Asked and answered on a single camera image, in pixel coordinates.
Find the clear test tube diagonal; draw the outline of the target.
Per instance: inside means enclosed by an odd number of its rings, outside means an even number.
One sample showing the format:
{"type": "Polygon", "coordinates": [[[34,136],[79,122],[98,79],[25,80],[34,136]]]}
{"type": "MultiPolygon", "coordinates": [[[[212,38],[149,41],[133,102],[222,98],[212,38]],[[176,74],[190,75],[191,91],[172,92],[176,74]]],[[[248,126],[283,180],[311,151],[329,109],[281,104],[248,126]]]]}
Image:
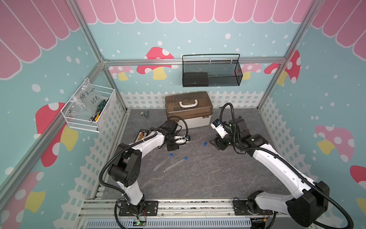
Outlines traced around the clear test tube diagonal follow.
{"type": "Polygon", "coordinates": [[[164,169],[164,172],[169,171],[170,169],[172,169],[172,168],[174,168],[174,167],[178,166],[179,164],[183,163],[184,161],[186,161],[186,160],[184,160],[184,158],[183,158],[182,160],[180,160],[180,161],[178,161],[178,162],[176,162],[176,163],[174,163],[174,164],[172,164],[172,165],[168,166],[167,168],[165,168],[165,169],[164,169]]]}

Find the clear test tube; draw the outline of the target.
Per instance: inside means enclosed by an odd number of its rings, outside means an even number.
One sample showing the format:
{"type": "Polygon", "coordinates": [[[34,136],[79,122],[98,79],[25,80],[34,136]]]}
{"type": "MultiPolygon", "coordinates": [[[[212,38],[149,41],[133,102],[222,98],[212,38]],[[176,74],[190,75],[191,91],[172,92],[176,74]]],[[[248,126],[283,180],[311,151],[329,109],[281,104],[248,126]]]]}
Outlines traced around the clear test tube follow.
{"type": "Polygon", "coordinates": [[[158,168],[160,168],[171,156],[166,156],[154,169],[153,171],[156,171],[158,168]]]}

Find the clear test tube lowest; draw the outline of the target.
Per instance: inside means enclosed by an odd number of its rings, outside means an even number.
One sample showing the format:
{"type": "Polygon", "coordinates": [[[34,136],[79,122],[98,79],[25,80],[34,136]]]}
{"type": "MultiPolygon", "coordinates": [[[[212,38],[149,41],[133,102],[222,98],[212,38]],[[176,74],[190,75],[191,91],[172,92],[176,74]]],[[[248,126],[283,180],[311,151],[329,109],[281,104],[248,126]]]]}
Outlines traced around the clear test tube lowest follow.
{"type": "Polygon", "coordinates": [[[157,153],[159,152],[160,149],[157,149],[152,156],[150,157],[150,161],[152,161],[154,159],[154,157],[157,155],[157,153]]]}

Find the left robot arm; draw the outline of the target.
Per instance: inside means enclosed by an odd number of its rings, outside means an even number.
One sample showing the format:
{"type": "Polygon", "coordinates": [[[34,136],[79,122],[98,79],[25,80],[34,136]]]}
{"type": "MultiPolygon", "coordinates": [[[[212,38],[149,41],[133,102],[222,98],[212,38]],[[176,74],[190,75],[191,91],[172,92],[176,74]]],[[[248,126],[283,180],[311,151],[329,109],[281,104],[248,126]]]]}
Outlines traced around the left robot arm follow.
{"type": "Polygon", "coordinates": [[[123,204],[129,212],[139,216],[145,209],[145,196],[140,190],[138,177],[142,159],[153,149],[167,146],[170,151],[177,150],[190,140],[188,125],[184,121],[185,134],[179,136],[178,123],[167,119],[161,126],[150,128],[147,135],[131,144],[120,144],[115,155],[105,164],[99,174],[99,183],[110,189],[121,192],[123,204]]]}

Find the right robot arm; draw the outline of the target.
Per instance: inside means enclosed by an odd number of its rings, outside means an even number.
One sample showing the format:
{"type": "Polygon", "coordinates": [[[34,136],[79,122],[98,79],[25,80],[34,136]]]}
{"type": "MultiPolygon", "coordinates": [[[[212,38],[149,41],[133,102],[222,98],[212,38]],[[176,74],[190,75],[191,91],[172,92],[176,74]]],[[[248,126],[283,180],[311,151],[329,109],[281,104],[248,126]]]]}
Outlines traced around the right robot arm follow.
{"type": "Polygon", "coordinates": [[[216,119],[211,128],[217,132],[212,144],[219,150],[233,147],[237,154],[248,154],[274,174],[290,192],[288,195],[271,194],[257,190],[247,198],[248,211],[256,214],[270,210],[289,215],[302,227],[315,224],[324,229],[330,226],[318,221],[329,205],[336,207],[347,220],[347,229],[354,227],[351,216],[330,198],[330,188],[323,181],[315,182],[293,167],[279,155],[259,134],[252,135],[241,117],[222,123],[216,119]]]}

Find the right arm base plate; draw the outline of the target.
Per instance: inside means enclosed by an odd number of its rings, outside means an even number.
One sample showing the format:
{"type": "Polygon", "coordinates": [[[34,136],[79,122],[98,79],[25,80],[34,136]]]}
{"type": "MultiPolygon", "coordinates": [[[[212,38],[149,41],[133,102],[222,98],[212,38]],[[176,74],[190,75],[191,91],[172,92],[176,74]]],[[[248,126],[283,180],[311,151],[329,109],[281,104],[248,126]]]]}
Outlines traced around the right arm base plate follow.
{"type": "Polygon", "coordinates": [[[236,216],[243,215],[264,215],[265,217],[272,216],[273,212],[270,210],[260,209],[253,201],[246,199],[234,198],[232,201],[234,212],[236,216]]]}

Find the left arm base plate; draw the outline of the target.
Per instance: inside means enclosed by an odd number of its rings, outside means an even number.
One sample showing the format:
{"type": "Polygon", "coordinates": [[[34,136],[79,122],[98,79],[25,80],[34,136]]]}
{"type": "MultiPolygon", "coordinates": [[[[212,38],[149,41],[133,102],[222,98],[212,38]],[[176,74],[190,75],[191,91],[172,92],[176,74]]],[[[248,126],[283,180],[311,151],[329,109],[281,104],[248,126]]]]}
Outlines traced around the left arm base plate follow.
{"type": "Polygon", "coordinates": [[[142,201],[137,206],[127,203],[122,203],[120,207],[118,207],[118,215],[119,216],[157,216],[158,212],[158,201],[142,201]]]}

